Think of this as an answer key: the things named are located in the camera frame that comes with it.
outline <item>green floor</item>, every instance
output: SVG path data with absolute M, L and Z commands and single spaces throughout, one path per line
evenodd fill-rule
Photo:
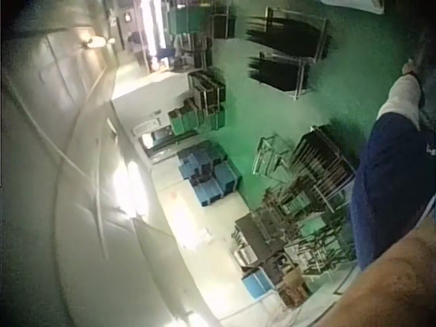
M 402 64 L 413 54 L 413 42 L 394 15 L 330 7 L 316 0 L 234 3 L 237 38 L 214 43 L 215 66 L 223 72 L 228 98 L 225 127 L 213 132 L 211 138 L 223 146 L 242 173 L 240 193 L 250 207 L 256 207 L 270 183 L 251 174 L 259 138 L 278 133 L 296 144 L 311 125 L 331 123 L 340 141 L 358 154 Z M 313 91 L 296 102 L 248 78 L 249 57 L 256 56 L 262 47 L 245 40 L 245 17 L 264 15 L 266 5 L 329 19 L 329 55 L 311 69 Z

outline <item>wall light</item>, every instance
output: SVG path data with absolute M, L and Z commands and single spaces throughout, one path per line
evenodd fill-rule
M 131 22 L 131 16 L 129 12 L 124 13 L 125 22 Z
M 149 215 L 149 199 L 145 192 L 144 183 L 142 182 L 141 173 L 138 164 L 134 161 L 127 165 L 129 171 L 130 183 L 133 190 L 134 203 L 136 212 L 139 216 Z
M 151 8 L 149 0 L 141 1 L 142 21 L 144 22 L 145 36 L 149 46 L 149 54 L 154 57 L 157 54 L 155 32 L 153 28 L 153 17 L 151 16 Z
M 85 48 L 103 48 L 106 45 L 106 39 L 101 36 L 91 36 L 87 42 L 84 43 Z

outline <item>metal frame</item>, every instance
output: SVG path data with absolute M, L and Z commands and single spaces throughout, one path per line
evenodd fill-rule
M 316 16 L 316 15 L 304 14 L 302 12 L 294 12 L 292 10 L 285 10 L 285 9 L 282 9 L 279 7 L 266 7 L 266 9 L 265 9 L 265 18 L 266 18 L 265 31 L 267 31 L 268 27 L 270 26 L 268 19 L 274 17 L 274 12 L 281 12 L 283 14 L 291 14 L 294 16 L 299 16 L 301 18 L 306 18 L 307 20 L 308 19 L 314 20 L 314 21 L 317 21 L 321 25 L 321 35 L 320 35 L 320 39 L 318 40 L 318 45 L 317 45 L 317 50 L 316 50 L 315 56 L 313 58 L 311 58 L 311 57 L 304 58 L 304 60 L 309 62 L 309 63 L 317 63 L 321 59 L 321 55 L 322 55 L 322 53 L 324 51 L 324 47 L 326 45 L 327 24 L 328 24 L 327 18 L 322 18 L 322 17 Z
M 267 58 L 275 58 L 278 59 L 284 63 L 291 63 L 291 64 L 297 64 L 298 65 L 298 73 L 297 73 L 297 89 L 295 91 L 288 91 L 286 92 L 289 94 L 292 99 L 295 101 L 300 99 L 300 96 L 307 93 L 308 89 L 303 89 L 303 83 L 305 81 L 305 74 L 307 69 L 307 63 L 303 58 L 294 58 L 289 57 L 284 54 L 279 53 L 273 53 L 273 52 L 259 52 L 259 58 L 261 59 L 267 59 Z
M 225 39 L 228 39 L 229 38 L 229 19 L 230 19 L 230 6 L 231 5 L 229 3 L 226 3 L 225 14 L 216 14 L 215 13 L 216 4 L 217 4 L 217 2 L 214 1 L 214 4 L 213 4 L 214 13 L 211 15 L 211 18 L 213 20 L 213 23 L 211 26 L 212 27 L 211 28 L 212 38 L 214 38 L 214 36 L 215 36 L 215 21 L 214 21 L 214 19 L 217 16 L 222 16 L 222 17 L 226 17 L 226 20 L 225 20 Z

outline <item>blue plastic crate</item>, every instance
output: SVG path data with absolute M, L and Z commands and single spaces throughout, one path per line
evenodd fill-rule
M 200 174 L 210 174 L 212 172 L 212 161 L 204 150 L 196 149 L 188 158 Z
M 206 190 L 203 188 L 202 184 L 198 184 L 193 187 L 193 191 L 196 193 L 197 199 L 202 206 L 208 206 L 211 203 Z
M 228 162 L 225 161 L 217 165 L 214 173 L 219 186 L 224 190 L 226 195 L 236 191 L 240 177 L 233 171 Z
M 209 198 L 209 202 L 212 204 L 224 197 L 224 192 L 218 186 L 217 181 L 214 178 L 202 183 L 203 189 L 206 191 L 206 195 Z

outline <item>metal rack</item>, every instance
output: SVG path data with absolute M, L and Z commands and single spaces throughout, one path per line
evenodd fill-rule
M 252 173 L 272 178 L 273 172 L 290 151 L 290 146 L 277 134 L 260 138 L 251 169 Z
M 297 81 L 296 81 L 296 90 L 295 91 L 289 91 L 287 94 L 291 95 L 291 97 L 294 100 L 298 100 L 301 95 L 305 94 L 307 92 L 306 89 L 304 89 L 304 83 L 305 78 L 307 77 L 308 67 L 307 63 L 303 58 L 293 58 L 286 56 L 284 54 L 278 54 L 273 52 L 259 52 L 259 58 L 260 59 L 273 59 L 277 62 L 287 63 L 291 65 L 297 65 L 298 66 L 298 73 L 297 73 Z
M 217 6 L 222 6 L 225 8 L 224 12 L 218 12 Z M 225 33 L 224 33 L 224 39 L 230 38 L 230 27 L 229 23 L 231 19 L 234 19 L 234 16 L 231 13 L 231 7 L 232 5 L 228 2 L 226 2 L 225 5 L 222 5 L 220 1 L 214 1 L 213 2 L 213 12 L 211 14 L 211 35 L 215 38 L 215 19 L 218 17 L 224 17 L 225 18 Z
M 188 75 L 189 88 L 193 90 L 193 104 L 197 108 L 196 116 L 199 119 L 214 117 L 214 126 L 218 129 L 219 112 L 223 110 L 221 104 L 225 101 L 225 85 L 217 82 L 208 72 L 198 71 Z
M 294 12 L 291 10 L 285 10 L 285 9 L 282 9 L 279 7 L 266 7 L 266 9 L 265 9 L 265 18 L 266 18 L 265 31 L 268 30 L 269 26 L 271 26 L 272 22 L 268 21 L 268 19 L 273 18 L 275 12 L 279 12 L 279 13 L 285 14 L 287 16 L 291 16 L 292 18 L 295 18 L 296 20 L 303 20 L 303 21 L 305 21 L 305 22 L 307 22 L 315 27 L 320 28 L 321 35 L 320 35 L 320 38 L 318 40 L 316 53 L 314 54 L 313 57 L 307 57 L 307 58 L 303 59 L 307 63 L 317 63 L 321 59 L 322 53 L 323 53 L 324 48 L 326 46 L 327 24 L 328 24 L 327 18 L 322 18 L 322 17 L 315 16 L 315 15 L 304 14 L 302 12 Z

